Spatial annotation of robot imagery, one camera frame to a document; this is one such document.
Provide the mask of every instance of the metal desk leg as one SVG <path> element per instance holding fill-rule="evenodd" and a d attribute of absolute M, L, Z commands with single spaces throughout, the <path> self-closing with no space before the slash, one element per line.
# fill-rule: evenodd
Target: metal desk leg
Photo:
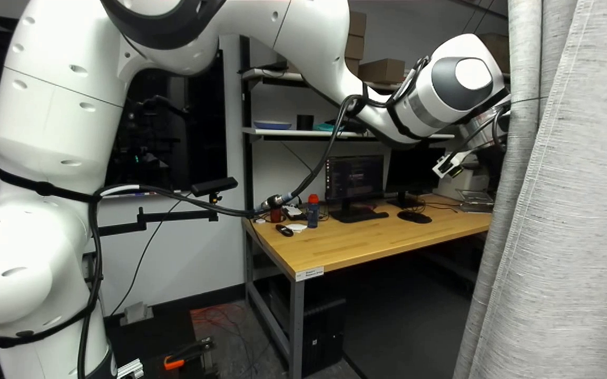
<path fill-rule="evenodd" d="M 288 379 L 302 379 L 303 371 L 303 290 L 306 283 L 290 279 L 288 300 Z"/>

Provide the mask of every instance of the keyboard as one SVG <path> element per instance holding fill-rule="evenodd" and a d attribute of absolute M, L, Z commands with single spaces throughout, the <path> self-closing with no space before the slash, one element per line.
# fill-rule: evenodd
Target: keyboard
<path fill-rule="evenodd" d="M 388 212 L 375 212 L 370 208 L 335 208 L 328 214 L 342 224 L 358 224 L 366 218 L 386 218 Z"/>

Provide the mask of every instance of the floor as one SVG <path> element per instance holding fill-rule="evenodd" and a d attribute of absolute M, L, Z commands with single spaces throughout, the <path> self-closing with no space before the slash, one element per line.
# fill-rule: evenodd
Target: floor
<path fill-rule="evenodd" d="M 326 275 L 347 298 L 345 358 L 308 379 L 452 379 L 473 283 L 427 256 L 475 272 L 460 246 L 402 254 Z M 244 300 L 192 311 L 195 337 L 216 341 L 222 379 L 284 379 L 280 358 Z"/>

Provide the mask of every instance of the monitor stand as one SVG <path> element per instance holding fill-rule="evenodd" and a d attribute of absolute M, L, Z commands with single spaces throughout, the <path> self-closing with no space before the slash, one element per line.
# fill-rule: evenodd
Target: monitor stand
<path fill-rule="evenodd" d="M 390 201 L 398 208 L 414 208 L 420 206 L 422 201 L 414 195 L 407 193 L 407 190 L 397 191 L 397 198 Z"/>

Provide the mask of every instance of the computer monitor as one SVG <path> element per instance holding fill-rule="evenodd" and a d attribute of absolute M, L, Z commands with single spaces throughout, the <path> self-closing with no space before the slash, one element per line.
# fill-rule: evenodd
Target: computer monitor
<path fill-rule="evenodd" d="M 408 193 L 426 193 L 438 186 L 433 166 L 445 151 L 445 147 L 433 147 L 427 142 L 417 142 L 408 150 L 393 150 L 386 198 L 401 208 L 415 206 L 417 201 L 412 200 Z"/>
<path fill-rule="evenodd" d="M 350 201 L 384 198 L 384 156 L 330 156 L 325 166 L 325 201 L 350 206 Z"/>

